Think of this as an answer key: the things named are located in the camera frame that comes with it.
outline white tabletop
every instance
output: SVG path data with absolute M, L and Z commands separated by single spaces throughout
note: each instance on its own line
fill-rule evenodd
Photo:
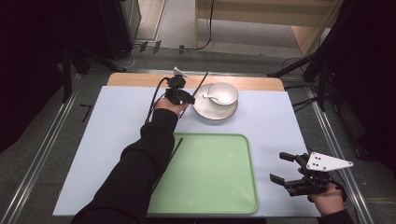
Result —
M 53 215 L 73 216 L 92 200 L 119 161 L 122 150 L 140 138 L 139 130 L 154 90 L 102 88 Z M 238 104 L 236 112 L 224 120 L 205 119 L 190 106 L 178 122 L 176 132 L 241 133 L 247 137 L 259 196 L 258 209 L 248 217 L 318 217 L 318 210 L 305 196 L 290 197 L 269 178 L 269 174 L 284 177 L 286 181 L 302 177 L 296 162 L 279 158 L 279 152 L 294 155 L 306 152 L 288 94 L 239 91 Z

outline white bracket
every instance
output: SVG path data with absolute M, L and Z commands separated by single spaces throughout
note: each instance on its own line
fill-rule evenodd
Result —
M 184 74 L 182 71 L 180 71 L 177 67 L 174 68 L 174 75 L 188 77 L 186 74 Z
M 314 171 L 328 172 L 333 170 L 340 170 L 347 167 L 352 167 L 352 161 L 344 161 L 335 157 L 326 156 L 317 152 L 312 152 L 309 161 L 306 164 L 306 169 Z

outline person's left hand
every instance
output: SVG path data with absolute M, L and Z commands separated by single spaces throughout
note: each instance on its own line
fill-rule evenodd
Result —
M 184 103 L 182 105 L 174 105 L 168 99 L 161 98 L 157 101 L 156 105 L 154 106 L 154 109 L 160 109 L 160 108 L 168 109 L 179 116 L 180 112 L 187 109 L 187 107 L 189 107 L 189 104 L 187 103 Z

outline person's right hand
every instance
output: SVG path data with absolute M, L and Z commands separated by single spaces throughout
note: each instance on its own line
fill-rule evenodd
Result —
M 309 195 L 323 217 L 344 210 L 342 191 L 330 183 L 326 192 Z
M 172 104 L 168 99 L 166 98 L 161 98 L 157 101 L 157 103 L 155 104 L 154 109 L 168 109 L 172 112 L 174 112 L 175 114 L 177 114 L 178 116 L 180 115 L 180 112 L 187 109 L 187 107 L 189 107 L 189 104 L 182 104 L 182 105 L 174 105 Z

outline white bowl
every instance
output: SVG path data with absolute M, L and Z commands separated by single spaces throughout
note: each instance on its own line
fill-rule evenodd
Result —
M 218 105 L 232 105 L 238 100 L 238 90 L 225 82 L 211 85 L 207 93 L 211 96 L 210 100 Z

